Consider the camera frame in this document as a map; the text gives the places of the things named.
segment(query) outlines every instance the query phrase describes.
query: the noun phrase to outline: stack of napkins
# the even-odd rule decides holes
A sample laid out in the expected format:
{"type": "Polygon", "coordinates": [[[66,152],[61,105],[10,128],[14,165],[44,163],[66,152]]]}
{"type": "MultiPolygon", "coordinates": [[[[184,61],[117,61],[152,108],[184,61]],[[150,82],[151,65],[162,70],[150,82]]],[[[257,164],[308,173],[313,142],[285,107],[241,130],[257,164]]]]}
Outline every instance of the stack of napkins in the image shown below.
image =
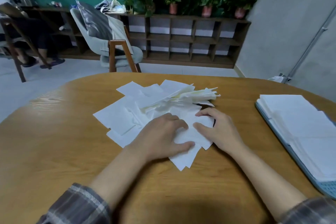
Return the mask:
{"type": "Polygon", "coordinates": [[[111,130],[107,136],[124,148],[130,144],[152,119],[170,112],[186,121],[189,129],[179,129],[175,143],[194,141],[195,146],[188,152],[170,157],[170,160],[182,171],[191,167],[198,151],[203,147],[207,150],[212,142],[199,134],[193,127],[199,122],[212,127],[214,119],[209,116],[196,117],[201,109],[197,104],[213,106],[209,102],[220,95],[214,89],[194,90],[195,86],[181,82],[165,80],[161,85],[153,84],[142,87],[130,82],[117,89],[125,95],[115,103],[93,114],[105,127],[111,130]]]}
{"type": "Polygon", "coordinates": [[[260,95],[258,105],[315,179],[336,181],[336,126],[301,95],[260,95]]]}

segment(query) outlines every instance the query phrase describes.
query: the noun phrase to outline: right hand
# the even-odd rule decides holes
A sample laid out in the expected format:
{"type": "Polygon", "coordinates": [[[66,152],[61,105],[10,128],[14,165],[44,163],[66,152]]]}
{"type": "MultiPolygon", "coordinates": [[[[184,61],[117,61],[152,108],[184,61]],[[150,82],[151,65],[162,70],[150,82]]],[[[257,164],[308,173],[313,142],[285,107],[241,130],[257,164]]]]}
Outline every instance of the right hand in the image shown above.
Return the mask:
{"type": "Polygon", "coordinates": [[[237,128],[230,116],[218,111],[215,108],[206,108],[195,114],[196,116],[212,116],[216,119],[215,126],[209,128],[195,122],[194,128],[208,140],[214,142],[219,149],[228,154],[234,154],[245,147],[237,128]]]}

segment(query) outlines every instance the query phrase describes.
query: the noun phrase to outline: hand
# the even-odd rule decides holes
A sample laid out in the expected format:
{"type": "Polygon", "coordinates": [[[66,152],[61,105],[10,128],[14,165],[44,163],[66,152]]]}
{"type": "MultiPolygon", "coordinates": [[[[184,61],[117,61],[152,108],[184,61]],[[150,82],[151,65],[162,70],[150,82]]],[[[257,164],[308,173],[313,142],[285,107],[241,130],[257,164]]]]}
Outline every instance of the hand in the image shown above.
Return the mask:
{"type": "Polygon", "coordinates": [[[213,128],[206,127],[198,122],[195,122],[193,126],[201,135],[214,142],[219,149],[228,154],[233,154],[245,146],[230,116],[215,108],[203,109],[195,115],[208,115],[216,119],[213,128]]]}
{"type": "Polygon", "coordinates": [[[174,143],[175,133],[179,128],[188,129],[188,125],[176,115],[166,113],[150,121],[130,147],[143,152],[147,161],[175,156],[195,145],[195,142],[174,143]]]}

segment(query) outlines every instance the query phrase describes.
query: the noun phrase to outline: white tile floor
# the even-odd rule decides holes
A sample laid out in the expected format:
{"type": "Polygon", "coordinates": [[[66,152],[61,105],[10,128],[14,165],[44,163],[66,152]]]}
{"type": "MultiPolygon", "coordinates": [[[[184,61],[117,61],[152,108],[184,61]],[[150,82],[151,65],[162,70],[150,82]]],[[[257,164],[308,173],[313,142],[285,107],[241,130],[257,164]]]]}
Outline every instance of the white tile floor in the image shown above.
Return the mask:
{"type": "MultiPolygon", "coordinates": [[[[141,63],[143,73],[189,74],[207,76],[238,77],[233,69],[191,67],[141,63]]],[[[27,82],[20,81],[14,61],[0,57],[0,122],[17,108],[26,105],[31,99],[58,88],[66,82],[88,75],[106,73],[96,60],[67,59],[64,64],[51,70],[39,66],[23,68],[27,82]]],[[[117,72],[131,72],[129,67],[121,67],[117,72]]]]}

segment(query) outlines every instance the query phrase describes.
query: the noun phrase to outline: left hand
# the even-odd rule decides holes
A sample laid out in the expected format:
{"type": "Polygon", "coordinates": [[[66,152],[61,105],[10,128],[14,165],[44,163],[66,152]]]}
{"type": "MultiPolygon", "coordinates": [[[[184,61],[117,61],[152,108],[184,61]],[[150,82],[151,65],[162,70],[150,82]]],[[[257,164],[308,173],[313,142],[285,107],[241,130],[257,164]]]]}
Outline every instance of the left hand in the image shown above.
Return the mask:
{"type": "Polygon", "coordinates": [[[166,113],[151,120],[129,147],[144,153],[147,161],[175,156],[195,145],[195,142],[174,143],[175,133],[179,128],[188,129],[188,125],[178,116],[166,113]]]}

